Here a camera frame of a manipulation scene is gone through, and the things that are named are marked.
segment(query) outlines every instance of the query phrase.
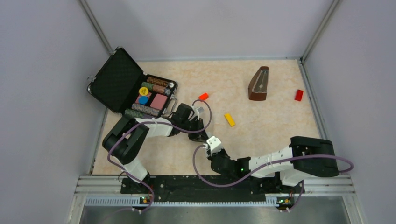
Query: metal floor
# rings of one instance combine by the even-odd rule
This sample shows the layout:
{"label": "metal floor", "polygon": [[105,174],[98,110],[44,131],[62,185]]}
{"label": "metal floor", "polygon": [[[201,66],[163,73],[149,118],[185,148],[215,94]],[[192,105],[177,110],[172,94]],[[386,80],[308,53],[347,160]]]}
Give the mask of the metal floor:
{"label": "metal floor", "polygon": [[[98,224],[120,207],[86,206],[80,224]],[[139,215],[122,211],[101,224],[349,224],[342,197],[301,199],[291,213],[254,207],[153,207]]]}

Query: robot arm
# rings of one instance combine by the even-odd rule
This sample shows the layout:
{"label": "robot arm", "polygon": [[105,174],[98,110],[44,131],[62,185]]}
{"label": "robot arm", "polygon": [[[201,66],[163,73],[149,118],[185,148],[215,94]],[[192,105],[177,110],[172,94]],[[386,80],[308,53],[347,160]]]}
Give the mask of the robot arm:
{"label": "robot arm", "polygon": [[[175,126],[187,131],[203,129],[204,124],[200,118],[200,113],[202,112],[202,107],[181,104],[170,118],[138,119],[124,115],[104,138],[102,145],[107,151],[110,151],[129,129],[139,123],[149,121],[149,124],[139,125],[129,136],[122,140],[112,153],[112,156],[122,164],[126,171],[138,180],[143,181],[149,173],[141,164],[137,155],[144,140],[150,137],[170,137],[179,134],[180,130],[175,128]],[[205,142],[208,139],[206,132],[190,133],[188,136],[190,140],[198,142]]]}
{"label": "robot arm", "polygon": [[268,165],[254,172],[251,176],[264,178],[266,175],[279,172],[280,181],[282,185],[286,186],[296,186],[308,177],[334,177],[339,175],[337,163],[334,159],[313,158],[272,164],[273,161],[303,155],[334,155],[332,142],[329,140],[296,136],[291,138],[291,144],[288,147],[277,152],[265,156],[241,158],[236,161],[230,159],[221,142],[215,137],[211,137],[207,144],[209,147],[206,152],[208,159],[211,161],[212,170],[234,178],[241,178],[263,164]]}

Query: white wall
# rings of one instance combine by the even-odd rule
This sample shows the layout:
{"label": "white wall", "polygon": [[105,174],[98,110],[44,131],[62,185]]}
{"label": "white wall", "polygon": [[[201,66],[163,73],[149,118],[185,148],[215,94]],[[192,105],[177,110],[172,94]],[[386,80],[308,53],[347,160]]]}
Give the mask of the white wall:
{"label": "white wall", "polygon": [[300,57],[332,0],[88,0],[135,60]]}
{"label": "white wall", "polygon": [[105,111],[85,88],[106,51],[76,0],[0,4],[0,223],[63,223]]}
{"label": "white wall", "polygon": [[307,62],[368,223],[395,223],[396,1],[345,0]]}

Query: yellow block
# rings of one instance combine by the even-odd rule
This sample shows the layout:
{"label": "yellow block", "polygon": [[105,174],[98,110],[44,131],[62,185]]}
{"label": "yellow block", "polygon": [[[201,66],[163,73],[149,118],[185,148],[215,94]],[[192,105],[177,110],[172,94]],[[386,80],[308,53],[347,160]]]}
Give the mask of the yellow block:
{"label": "yellow block", "polygon": [[226,119],[231,127],[235,125],[235,121],[233,120],[233,118],[231,117],[231,115],[229,113],[224,114],[224,116],[226,117]]}

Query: pink square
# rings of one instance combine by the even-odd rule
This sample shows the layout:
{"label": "pink square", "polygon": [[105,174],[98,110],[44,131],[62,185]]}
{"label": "pink square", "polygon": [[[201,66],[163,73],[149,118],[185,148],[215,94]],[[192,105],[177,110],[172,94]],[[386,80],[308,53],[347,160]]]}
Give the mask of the pink square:
{"label": "pink square", "polygon": [[168,99],[168,98],[167,98],[166,96],[161,95],[161,94],[157,94],[157,95],[154,97],[153,102],[151,102],[151,105],[150,105],[150,106],[151,106],[152,108],[156,108],[156,109],[158,109],[158,110],[162,110],[163,105],[165,104],[165,102],[166,102],[167,99]]}
{"label": "pink square", "polygon": [[[149,93],[147,94],[147,96],[146,96],[146,97],[147,97],[148,99],[150,99],[150,96],[151,96],[151,92],[149,92]],[[137,97],[137,99],[136,99],[135,103],[137,103],[137,104],[139,103],[139,99],[140,99],[140,97],[141,97],[141,95],[139,94],[139,96]]]}

